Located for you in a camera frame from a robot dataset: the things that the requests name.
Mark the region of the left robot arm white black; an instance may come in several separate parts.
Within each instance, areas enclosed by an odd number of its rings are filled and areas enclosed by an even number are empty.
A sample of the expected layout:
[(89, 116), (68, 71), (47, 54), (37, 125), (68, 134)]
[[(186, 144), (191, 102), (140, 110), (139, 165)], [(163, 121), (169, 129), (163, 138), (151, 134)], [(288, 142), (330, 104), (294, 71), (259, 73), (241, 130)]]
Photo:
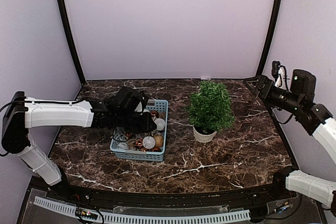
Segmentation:
[(65, 172), (29, 139), (29, 129), (43, 126), (79, 126), (93, 129), (122, 127), (131, 133), (150, 133), (157, 128), (150, 112), (145, 111), (148, 97), (129, 87), (116, 95), (101, 99), (76, 101), (40, 100), (14, 94), (3, 106), (1, 146), (5, 153), (18, 156), (39, 175), (63, 201), (74, 197)]

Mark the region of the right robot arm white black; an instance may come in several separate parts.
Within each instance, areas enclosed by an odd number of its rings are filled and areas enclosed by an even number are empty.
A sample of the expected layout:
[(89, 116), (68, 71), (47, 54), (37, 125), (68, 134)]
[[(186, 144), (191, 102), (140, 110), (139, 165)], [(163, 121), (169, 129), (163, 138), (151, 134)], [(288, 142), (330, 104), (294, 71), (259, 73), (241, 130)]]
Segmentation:
[[(335, 160), (335, 119), (323, 104), (313, 101), (316, 87), (313, 74), (295, 69), (290, 90), (277, 87), (264, 75), (246, 78), (243, 83), (270, 107), (291, 113)], [(309, 175), (298, 168), (288, 167), (276, 172), (274, 184), (268, 188), (268, 195), (273, 200), (280, 199), (287, 191), (294, 191), (324, 204), (335, 213), (335, 182)]]

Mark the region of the small green christmas tree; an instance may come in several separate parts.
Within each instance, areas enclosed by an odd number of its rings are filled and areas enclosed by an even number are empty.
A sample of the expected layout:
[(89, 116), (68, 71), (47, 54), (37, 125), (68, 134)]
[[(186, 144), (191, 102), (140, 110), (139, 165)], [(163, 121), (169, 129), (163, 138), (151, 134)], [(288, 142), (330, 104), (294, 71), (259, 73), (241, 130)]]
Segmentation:
[(229, 92), (223, 83), (201, 81), (199, 90), (190, 95), (189, 122), (204, 135), (229, 129), (235, 117)]

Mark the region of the white woven ball light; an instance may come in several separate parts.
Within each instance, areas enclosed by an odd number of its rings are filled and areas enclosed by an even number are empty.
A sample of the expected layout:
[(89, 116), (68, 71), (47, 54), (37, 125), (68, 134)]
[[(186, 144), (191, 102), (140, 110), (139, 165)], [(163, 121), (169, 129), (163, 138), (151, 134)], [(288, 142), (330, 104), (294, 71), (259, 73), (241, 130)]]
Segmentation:
[(166, 122), (162, 118), (157, 118), (154, 120), (154, 123), (156, 124), (156, 129), (158, 131), (162, 131), (165, 129)]
[(151, 136), (146, 136), (143, 138), (142, 140), (142, 145), (144, 148), (146, 148), (147, 150), (150, 150), (152, 148), (155, 147), (156, 145), (156, 141), (154, 139), (154, 137), (151, 137)]

